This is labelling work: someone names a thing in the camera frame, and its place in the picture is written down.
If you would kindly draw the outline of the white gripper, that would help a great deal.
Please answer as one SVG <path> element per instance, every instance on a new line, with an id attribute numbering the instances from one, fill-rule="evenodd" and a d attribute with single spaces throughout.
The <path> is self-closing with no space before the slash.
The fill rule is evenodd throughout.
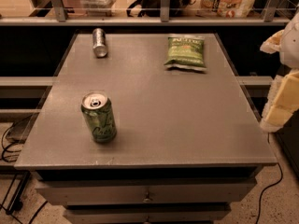
<path id="1" fill-rule="evenodd" d="M 286 25 L 267 38 L 260 51 L 279 52 L 280 62 L 291 69 L 299 69 L 299 13 Z M 260 127 L 269 133 L 281 129 L 299 109 L 299 70 L 291 70 L 286 76 L 276 75 L 272 81 L 267 103 L 263 108 Z"/>

